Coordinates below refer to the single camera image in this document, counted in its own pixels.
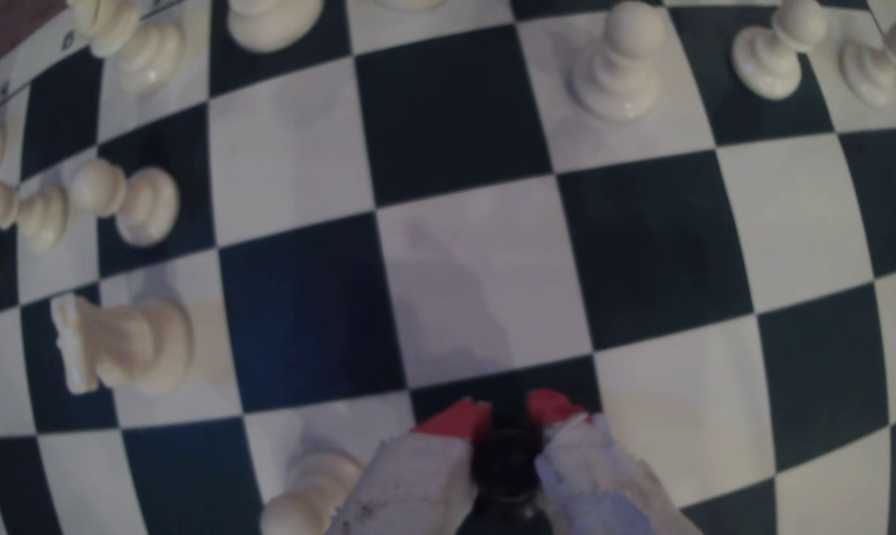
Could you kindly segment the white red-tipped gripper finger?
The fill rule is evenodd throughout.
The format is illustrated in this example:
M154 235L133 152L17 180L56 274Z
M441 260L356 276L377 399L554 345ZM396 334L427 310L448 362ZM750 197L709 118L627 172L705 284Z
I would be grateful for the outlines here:
M339 508L331 534L455 534L478 491L475 446L487 437L492 405L456 401L384 441Z
M549 388L526 397L544 446L535 466L555 534L700 534L653 469L611 432L606 417Z

